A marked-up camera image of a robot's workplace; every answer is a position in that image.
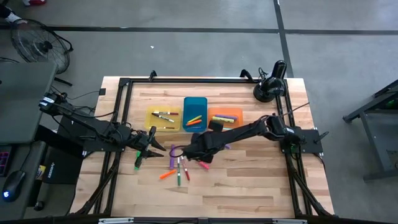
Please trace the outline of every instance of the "orange tray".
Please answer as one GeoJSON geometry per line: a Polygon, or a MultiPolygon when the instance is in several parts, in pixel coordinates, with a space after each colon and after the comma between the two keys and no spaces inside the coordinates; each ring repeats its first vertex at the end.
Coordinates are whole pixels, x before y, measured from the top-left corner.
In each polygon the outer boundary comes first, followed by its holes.
{"type": "Polygon", "coordinates": [[[207,111],[208,122],[210,122],[212,117],[216,116],[216,114],[238,117],[234,123],[223,122],[224,128],[237,128],[243,125],[242,108],[209,108],[207,111]]]}

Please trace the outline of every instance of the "green marker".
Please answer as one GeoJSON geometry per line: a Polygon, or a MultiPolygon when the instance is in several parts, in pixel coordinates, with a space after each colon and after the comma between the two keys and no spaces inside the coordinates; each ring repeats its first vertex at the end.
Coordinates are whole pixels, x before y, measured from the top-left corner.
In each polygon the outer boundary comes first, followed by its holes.
{"type": "Polygon", "coordinates": [[[177,158],[177,183],[181,186],[180,158],[177,158]]]}
{"type": "Polygon", "coordinates": [[[137,151],[137,153],[136,153],[136,159],[139,157],[139,155],[141,155],[141,152],[140,152],[140,151],[137,151]]]}

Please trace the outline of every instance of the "computer mouse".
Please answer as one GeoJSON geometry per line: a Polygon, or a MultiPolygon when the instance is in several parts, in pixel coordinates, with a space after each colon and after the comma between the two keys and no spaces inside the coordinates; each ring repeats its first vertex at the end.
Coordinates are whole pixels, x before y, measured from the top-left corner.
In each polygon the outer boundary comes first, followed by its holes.
{"type": "Polygon", "coordinates": [[[24,179],[25,172],[22,170],[17,170],[10,173],[2,188],[2,199],[6,202],[15,201],[21,192],[24,179]]]}

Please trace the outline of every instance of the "blue container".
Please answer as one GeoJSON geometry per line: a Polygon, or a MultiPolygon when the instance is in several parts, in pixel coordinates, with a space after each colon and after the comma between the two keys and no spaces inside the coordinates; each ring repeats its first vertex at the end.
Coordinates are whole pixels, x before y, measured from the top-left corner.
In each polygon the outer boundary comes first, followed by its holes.
{"type": "Polygon", "coordinates": [[[207,128],[207,99],[205,97],[185,97],[182,128],[187,132],[202,132],[207,128]],[[187,122],[201,115],[201,123],[187,126],[187,122]]]}

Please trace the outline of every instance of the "electric fan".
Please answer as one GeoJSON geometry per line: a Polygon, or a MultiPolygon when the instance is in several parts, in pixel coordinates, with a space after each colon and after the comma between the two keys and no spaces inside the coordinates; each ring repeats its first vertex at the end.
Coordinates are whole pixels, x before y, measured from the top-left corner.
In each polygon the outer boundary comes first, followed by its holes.
{"type": "Polygon", "coordinates": [[[46,25],[32,19],[18,19],[11,24],[11,42],[26,62],[53,62],[57,74],[67,70],[72,44],[46,25]]]}

